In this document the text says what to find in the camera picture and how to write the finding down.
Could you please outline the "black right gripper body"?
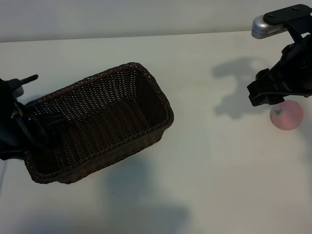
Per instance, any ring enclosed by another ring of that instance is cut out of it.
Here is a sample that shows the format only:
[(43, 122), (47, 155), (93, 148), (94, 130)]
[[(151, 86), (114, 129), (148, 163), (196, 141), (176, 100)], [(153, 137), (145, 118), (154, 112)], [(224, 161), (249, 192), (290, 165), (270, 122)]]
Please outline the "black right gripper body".
[(247, 86), (249, 99), (273, 96), (312, 95), (312, 36), (306, 35), (299, 43), (293, 43), (282, 50), (280, 61), (271, 69), (259, 71), (255, 81)]

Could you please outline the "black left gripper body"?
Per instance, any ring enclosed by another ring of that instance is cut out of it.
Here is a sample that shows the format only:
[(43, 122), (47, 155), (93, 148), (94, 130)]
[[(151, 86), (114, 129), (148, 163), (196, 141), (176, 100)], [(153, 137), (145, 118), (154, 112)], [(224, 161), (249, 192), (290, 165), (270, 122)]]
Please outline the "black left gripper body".
[(64, 122), (61, 114), (35, 115), (17, 98), (33, 79), (0, 81), (0, 158), (23, 159), (25, 152), (49, 146), (49, 130)]

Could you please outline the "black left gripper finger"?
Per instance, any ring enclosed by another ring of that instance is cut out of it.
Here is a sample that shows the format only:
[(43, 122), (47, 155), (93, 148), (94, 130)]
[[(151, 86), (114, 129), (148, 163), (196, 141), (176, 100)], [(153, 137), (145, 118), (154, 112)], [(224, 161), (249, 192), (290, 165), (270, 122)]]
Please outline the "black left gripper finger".
[(49, 146), (57, 146), (62, 143), (61, 130), (53, 127), (49, 130)]

